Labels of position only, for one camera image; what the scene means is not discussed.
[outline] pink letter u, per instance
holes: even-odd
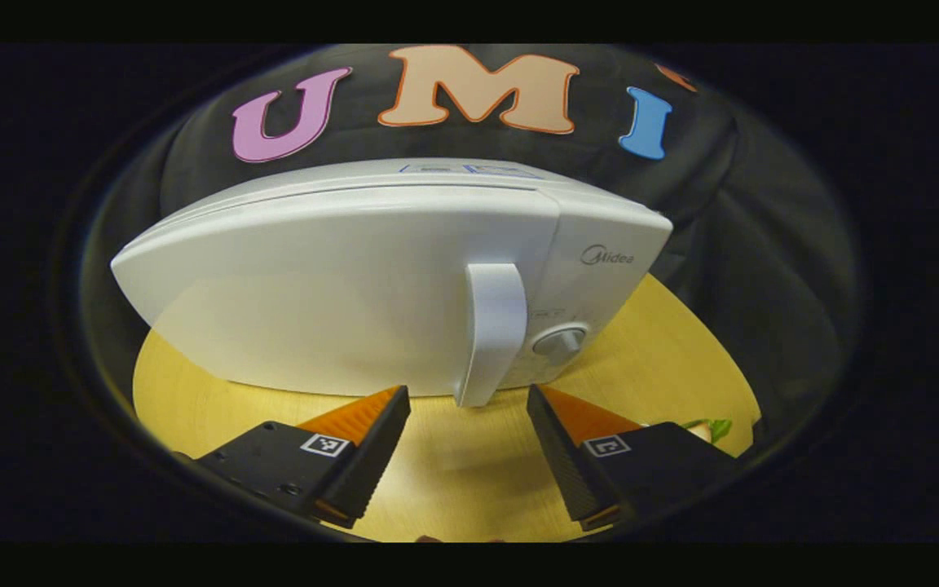
[[[267,107],[277,100],[280,92],[271,92],[242,104],[234,111],[234,155],[247,163],[265,163],[287,157],[314,142],[332,110],[332,92],[336,82],[350,75],[353,68],[343,67],[325,71],[299,82],[295,89],[302,90],[302,108],[295,129],[280,137],[268,137],[264,131]]]

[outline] microwave door handle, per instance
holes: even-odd
[[[455,390],[460,408],[479,408],[495,394],[524,346],[528,303],[513,263],[466,265],[469,367]]]

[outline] wooden table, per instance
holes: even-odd
[[[717,445],[737,456],[760,409],[726,350],[655,278],[641,282],[603,334],[550,386],[650,424],[711,417],[734,426]],[[134,372],[141,422],[172,450],[202,457],[265,420],[297,425],[355,398],[225,382],[152,331]],[[409,542],[563,541],[583,536],[567,516],[526,410],[527,390],[485,408],[448,397],[411,399],[411,416],[368,512],[353,534]]]

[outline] letter m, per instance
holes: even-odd
[[[567,118],[567,86],[571,75],[579,72],[573,64],[521,55],[492,72],[466,49],[453,45],[405,47],[390,56],[403,61],[403,75],[394,107],[379,115],[384,126],[424,126],[447,120],[447,109],[436,103],[440,86],[471,122],[484,120],[515,93],[514,106],[499,116],[507,126],[556,135],[575,129]]]

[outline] midea logo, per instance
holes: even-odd
[[[597,263],[632,263],[633,257],[627,257],[620,253],[608,253],[604,245],[589,246],[582,250],[582,263],[586,265],[595,265]]]

